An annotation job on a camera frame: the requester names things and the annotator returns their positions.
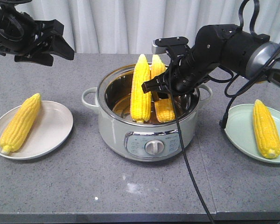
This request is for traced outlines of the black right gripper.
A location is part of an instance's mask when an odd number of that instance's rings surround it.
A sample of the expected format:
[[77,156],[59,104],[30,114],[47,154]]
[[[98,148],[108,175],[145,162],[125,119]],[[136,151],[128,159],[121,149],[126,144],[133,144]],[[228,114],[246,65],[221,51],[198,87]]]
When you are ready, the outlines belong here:
[[209,81],[208,74],[215,68],[215,54],[209,50],[187,50],[177,58],[171,53],[169,56],[173,60],[170,78],[168,72],[163,72],[141,85],[143,93],[151,91],[153,101],[192,93]]

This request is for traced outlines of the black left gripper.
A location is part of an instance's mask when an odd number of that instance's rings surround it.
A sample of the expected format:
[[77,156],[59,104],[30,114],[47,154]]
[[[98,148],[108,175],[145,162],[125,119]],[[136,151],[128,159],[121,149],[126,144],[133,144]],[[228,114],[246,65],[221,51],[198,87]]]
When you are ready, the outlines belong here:
[[15,7],[0,7],[0,55],[14,55],[15,62],[52,66],[57,55],[73,60],[75,51],[63,38],[58,20],[35,21]]

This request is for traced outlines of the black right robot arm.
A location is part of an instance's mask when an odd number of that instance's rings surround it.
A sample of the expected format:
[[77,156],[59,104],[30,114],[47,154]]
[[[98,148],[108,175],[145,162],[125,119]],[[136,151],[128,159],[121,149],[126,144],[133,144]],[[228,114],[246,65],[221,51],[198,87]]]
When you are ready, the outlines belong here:
[[209,73],[217,67],[249,81],[268,81],[280,87],[280,44],[267,35],[253,36],[235,24],[202,27],[192,48],[182,36],[156,39],[152,51],[167,53],[172,61],[164,73],[142,84],[144,93],[190,94],[211,80]]

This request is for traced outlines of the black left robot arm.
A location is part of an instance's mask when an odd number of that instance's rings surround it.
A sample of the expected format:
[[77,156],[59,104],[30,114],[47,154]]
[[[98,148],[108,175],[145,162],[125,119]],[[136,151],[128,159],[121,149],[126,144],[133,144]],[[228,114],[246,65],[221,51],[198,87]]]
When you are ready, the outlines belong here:
[[0,55],[11,54],[15,62],[52,66],[54,56],[74,59],[74,50],[63,38],[64,25],[58,20],[34,20],[16,5],[25,0],[0,0]]

